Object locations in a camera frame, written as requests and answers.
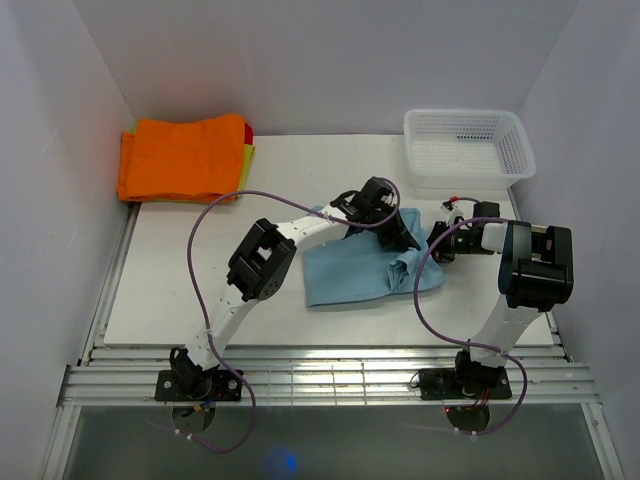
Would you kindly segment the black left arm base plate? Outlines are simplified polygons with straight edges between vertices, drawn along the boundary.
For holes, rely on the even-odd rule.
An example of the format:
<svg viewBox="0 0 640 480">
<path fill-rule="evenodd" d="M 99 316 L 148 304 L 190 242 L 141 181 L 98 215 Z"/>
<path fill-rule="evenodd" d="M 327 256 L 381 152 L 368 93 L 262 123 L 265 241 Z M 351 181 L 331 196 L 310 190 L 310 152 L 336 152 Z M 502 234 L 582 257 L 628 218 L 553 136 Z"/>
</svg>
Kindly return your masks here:
<svg viewBox="0 0 640 480">
<path fill-rule="evenodd" d="M 242 398 L 242 383 L 227 370 L 180 377 L 172 370 L 158 374 L 154 399 L 160 402 L 234 402 Z"/>
</svg>

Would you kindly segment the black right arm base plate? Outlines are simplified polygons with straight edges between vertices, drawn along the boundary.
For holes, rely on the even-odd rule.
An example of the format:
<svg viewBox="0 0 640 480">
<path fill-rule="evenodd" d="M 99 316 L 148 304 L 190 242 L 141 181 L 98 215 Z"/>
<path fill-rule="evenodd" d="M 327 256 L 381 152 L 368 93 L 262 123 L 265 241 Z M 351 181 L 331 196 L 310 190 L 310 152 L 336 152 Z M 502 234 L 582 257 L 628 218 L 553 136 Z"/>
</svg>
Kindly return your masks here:
<svg viewBox="0 0 640 480">
<path fill-rule="evenodd" d="M 493 400 L 509 400 L 512 390 L 504 368 L 484 374 L 463 374 L 454 368 L 421 369 L 417 388 L 422 400 L 476 400 L 488 395 Z"/>
</svg>

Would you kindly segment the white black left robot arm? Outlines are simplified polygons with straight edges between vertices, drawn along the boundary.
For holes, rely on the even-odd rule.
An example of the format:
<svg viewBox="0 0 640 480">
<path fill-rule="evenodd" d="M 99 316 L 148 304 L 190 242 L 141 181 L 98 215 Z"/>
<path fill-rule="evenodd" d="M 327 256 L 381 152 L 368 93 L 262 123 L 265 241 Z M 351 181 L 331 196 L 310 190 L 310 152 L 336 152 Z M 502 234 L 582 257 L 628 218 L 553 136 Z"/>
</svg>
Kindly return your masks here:
<svg viewBox="0 0 640 480">
<path fill-rule="evenodd" d="M 204 327 L 194 340 L 170 354 L 170 371 L 178 388 L 190 399 L 199 400 L 222 389 L 215 385 L 214 372 L 228 368 L 223 352 L 249 312 L 275 295 L 284 284 L 298 253 L 331 240 L 370 231 L 387 250 L 405 252 L 420 245 L 399 213 L 399 190 L 388 179 L 372 177 L 359 190 L 348 190 L 319 210 L 304 207 L 275 194 L 243 190 L 279 201 L 305 213 L 299 219 L 273 223 L 256 220 L 231 255 L 226 283 L 212 310 L 204 302 L 193 265 L 196 233 L 206 215 L 229 196 L 214 200 L 195 221 L 187 240 L 186 260 L 194 293 L 204 317 Z"/>
</svg>

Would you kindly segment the light blue trousers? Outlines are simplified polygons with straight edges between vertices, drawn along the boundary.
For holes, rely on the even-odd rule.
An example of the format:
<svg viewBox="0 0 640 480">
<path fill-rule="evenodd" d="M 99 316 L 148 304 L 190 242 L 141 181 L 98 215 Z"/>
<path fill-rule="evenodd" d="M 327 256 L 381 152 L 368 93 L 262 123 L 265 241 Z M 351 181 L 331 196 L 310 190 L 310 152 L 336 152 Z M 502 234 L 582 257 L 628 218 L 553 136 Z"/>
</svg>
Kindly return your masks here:
<svg viewBox="0 0 640 480">
<path fill-rule="evenodd" d="M 400 215 L 419 242 L 419 250 L 385 250 L 374 233 L 365 231 L 305 251 L 302 264 L 306 305 L 356 303 L 411 293 L 415 282 L 419 283 L 420 291 L 443 286 L 445 274 L 432 259 L 427 261 L 420 275 L 416 274 L 427 250 L 420 211 L 402 208 Z"/>
</svg>

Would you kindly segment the folded red trousers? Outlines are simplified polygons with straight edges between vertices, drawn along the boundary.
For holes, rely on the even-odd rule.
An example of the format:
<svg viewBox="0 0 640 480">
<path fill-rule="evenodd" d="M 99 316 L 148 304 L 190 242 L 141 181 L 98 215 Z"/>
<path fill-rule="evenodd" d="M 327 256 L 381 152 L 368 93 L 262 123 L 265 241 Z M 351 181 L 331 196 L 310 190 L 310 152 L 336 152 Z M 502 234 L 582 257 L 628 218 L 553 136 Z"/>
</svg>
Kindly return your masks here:
<svg viewBox="0 0 640 480">
<path fill-rule="evenodd" d="M 254 141 L 254 131 L 253 128 L 249 124 L 245 124 L 245 137 L 244 143 L 246 145 L 252 145 Z"/>
</svg>

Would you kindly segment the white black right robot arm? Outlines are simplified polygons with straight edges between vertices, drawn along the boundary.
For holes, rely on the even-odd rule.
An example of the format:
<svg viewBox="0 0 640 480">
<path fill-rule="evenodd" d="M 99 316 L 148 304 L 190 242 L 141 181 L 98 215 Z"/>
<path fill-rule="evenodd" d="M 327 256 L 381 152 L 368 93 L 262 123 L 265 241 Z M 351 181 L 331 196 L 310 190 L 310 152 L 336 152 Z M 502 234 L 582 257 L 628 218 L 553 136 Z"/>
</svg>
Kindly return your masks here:
<svg viewBox="0 0 640 480">
<path fill-rule="evenodd" d="M 566 227 L 501 222 L 494 202 L 477 202 L 466 220 L 452 212 L 428 237 L 431 257 L 451 263 L 460 255 L 500 255 L 498 300 L 481 329 L 456 354 L 452 368 L 418 373 L 424 400 L 509 399 L 507 355 L 530 324 L 574 287 L 573 235 Z"/>
</svg>

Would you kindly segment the folded orange trousers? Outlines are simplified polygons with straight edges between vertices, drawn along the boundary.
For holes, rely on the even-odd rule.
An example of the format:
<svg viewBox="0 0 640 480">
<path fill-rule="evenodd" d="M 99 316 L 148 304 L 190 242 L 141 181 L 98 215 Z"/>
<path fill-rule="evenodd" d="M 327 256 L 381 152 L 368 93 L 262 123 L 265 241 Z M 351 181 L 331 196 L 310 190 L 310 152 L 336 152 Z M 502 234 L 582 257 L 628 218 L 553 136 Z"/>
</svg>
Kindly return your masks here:
<svg viewBox="0 0 640 480">
<path fill-rule="evenodd" d="M 135 135 L 134 159 L 155 160 L 177 158 L 183 166 L 206 165 L 211 176 L 236 185 L 231 180 L 232 168 L 243 160 L 244 117 L 226 114 L 191 123 L 171 123 L 143 118 L 132 132 Z"/>
</svg>

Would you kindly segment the white perforated plastic basket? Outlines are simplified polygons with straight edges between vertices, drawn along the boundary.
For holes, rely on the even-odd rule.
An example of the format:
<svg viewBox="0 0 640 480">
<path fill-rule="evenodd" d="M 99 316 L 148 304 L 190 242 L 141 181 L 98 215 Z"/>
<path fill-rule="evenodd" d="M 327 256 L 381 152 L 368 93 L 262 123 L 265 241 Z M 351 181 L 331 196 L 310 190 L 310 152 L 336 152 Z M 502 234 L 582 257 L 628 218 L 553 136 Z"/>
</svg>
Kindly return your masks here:
<svg viewBox="0 0 640 480">
<path fill-rule="evenodd" d="M 412 109 L 403 137 L 417 188 L 505 190 L 536 174 L 527 134 L 512 112 Z"/>
</svg>

